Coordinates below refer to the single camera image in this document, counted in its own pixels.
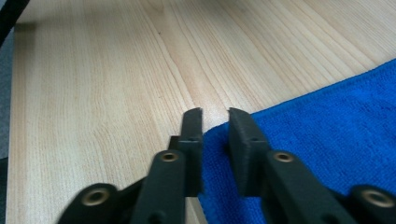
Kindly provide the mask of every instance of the black plastic part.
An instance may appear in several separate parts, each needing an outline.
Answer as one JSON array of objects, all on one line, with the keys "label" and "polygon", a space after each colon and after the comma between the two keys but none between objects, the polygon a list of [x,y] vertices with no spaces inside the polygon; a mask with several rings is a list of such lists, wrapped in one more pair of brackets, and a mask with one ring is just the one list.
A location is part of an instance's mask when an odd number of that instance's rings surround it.
[{"label": "black plastic part", "polygon": [[269,151],[264,170],[288,223],[356,223],[295,155]]},{"label": "black plastic part", "polygon": [[194,108],[184,113],[180,136],[172,136],[168,147],[186,157],[186,197],[196,197],[203,191],[202,148],[202,109]]},{"label": "black plastic part", "polygon": [[0,10],[0,48],[29,0],[7,0]]},{"label": "black plastic part", "polygon": [[347,197],[337,198],[359,223],[396,223],[396,197],[383,189],[360,185],[353,187]]},{"label": "black plastic part", "polygon": [[[127,223],[131,213],[125,213],[125,208],[133,207],[133,204],[135,204],[142,181],[137,181],[123,191],[117,191],[116,187],[110,184],[91,185],[82,190],[73,202],[67,206],[58,223]],[[89,204],[87,200],[89,202],[90,197],[92,201],[101,197],[106,199],[99,204]]]},{"label": "black plastic part", "polygon": [[230,108],[229,153],[239,194],[261,196],[262,159],[268,141],[249,113]]},{"label": "black plastic part", "polygon": [[154,157],[131,224],[185,222],[185,166],[185,157],[178,150],[165,150]]}]

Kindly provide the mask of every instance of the light wooden surface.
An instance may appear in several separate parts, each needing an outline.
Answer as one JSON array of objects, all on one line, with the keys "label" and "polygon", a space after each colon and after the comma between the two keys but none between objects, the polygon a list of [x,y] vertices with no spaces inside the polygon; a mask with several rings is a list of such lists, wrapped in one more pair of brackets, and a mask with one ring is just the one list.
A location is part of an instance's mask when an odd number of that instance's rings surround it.
[{"label": "light wooden surface", "polygon": [[31,1],[15,30],[7,223],[54,223],[90,184],[135,182],[190,108],[207,131],[230,106],[262,110],[395,58],[395,27],[394,0]]}]

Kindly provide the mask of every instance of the screw hole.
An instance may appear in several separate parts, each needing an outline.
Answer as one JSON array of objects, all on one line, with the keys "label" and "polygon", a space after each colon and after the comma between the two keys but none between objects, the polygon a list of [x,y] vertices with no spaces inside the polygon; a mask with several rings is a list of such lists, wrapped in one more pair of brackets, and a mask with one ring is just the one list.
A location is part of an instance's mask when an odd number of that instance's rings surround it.
[{"label": "screw hole", "polygon": [[165,214],[162,211],[155,212],[148,217],[148,223],[161,224],[165,220]]},{"label": "screw hole", "polygon": [[331,214],[325,214],[321,216],[321,219],[326,224],[339,224],[338,218]]},{"label": "screw hole", "polygon": [[293,158],[290,154],[285,153],[285,152],[278,152],[278,153],[276,153],[276,154],[274,155],[274,158],[275,158],[277,161],[283,161],[283,162],[290,162],[290,161],[293,161],[293,160],[294,160],[294,158]]},{"label": "screw hole", "polygon": [[104,203],[109,196],[107,189],[93,189],[85,194],[81,202],[86,206],[95,206]]},{"label": "screw hole", "polygon": [[175,161],[178,159],[178,155],[173,152],[168,152],[162,155],[163,161]]},{"label": "screw hole", "polygon": [[394,201],[387,195],[372,189],[364,190],[361,196],[369,202],[378,207],[393,207],[395,205]]}]

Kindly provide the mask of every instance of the black bracket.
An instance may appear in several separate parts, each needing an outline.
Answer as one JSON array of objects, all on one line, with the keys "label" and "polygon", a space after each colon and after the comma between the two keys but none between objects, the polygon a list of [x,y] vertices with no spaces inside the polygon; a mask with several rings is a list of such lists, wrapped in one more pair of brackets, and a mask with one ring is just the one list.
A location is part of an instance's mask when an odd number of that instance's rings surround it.
[{"label": "black bracket", "polygon": [[184,223],[185,197],[203,190],[202,145],[202,109],[195,108],[184,113],[180,136],[155,155],[145,178],[123,190],[110,184],[85,188],[58,223]]},{"label": "black bracket", "polygon": [[396,198],[374,186],[344,197],[323,187],[300,159],[272,150],[245,111],[230,108],[229,154],[241,196],[262,197],[268,223],[396,223]]}]

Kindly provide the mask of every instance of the fabric texture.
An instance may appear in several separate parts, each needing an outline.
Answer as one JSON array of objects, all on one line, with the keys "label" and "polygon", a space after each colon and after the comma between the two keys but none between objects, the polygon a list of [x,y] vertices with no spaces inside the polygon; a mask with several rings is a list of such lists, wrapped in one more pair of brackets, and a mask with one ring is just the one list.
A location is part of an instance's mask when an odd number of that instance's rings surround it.
[{"label": "fabric texture", "polygon": [[[342,194],[371,184],[396,194],[396,60],[254,113],[274,149],[297,155]],[[199,195],[209,223],[264,223],[261,199],[237,194],[224,152],[228,123],[205,134]]]}]

